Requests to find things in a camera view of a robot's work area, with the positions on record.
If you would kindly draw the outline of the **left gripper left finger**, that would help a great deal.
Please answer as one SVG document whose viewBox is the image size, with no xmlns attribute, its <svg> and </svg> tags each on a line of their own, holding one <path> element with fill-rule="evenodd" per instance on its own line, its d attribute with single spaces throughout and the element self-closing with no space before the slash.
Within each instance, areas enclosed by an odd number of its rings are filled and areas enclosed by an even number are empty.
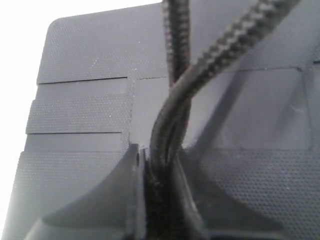
<svg viewBox="0 0 320 240">
<path fill-rule="evenodd" d="M 130 144 L 116 167 L 91 191 L 40 218 L 27 240 L 145 240 L 145 155 Z"/>
</svg>

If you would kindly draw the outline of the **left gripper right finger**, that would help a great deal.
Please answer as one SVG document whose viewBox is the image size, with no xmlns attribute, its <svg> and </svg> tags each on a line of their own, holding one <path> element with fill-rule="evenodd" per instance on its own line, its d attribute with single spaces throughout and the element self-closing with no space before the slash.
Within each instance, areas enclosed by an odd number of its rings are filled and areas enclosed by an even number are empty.
<svg viewBox="0 0 320 240">
<path fill-rule="evenodd" d="M 201 239 L 319 239 L 319 150 L 187 150 L 179 166 Z"/>
</svg>

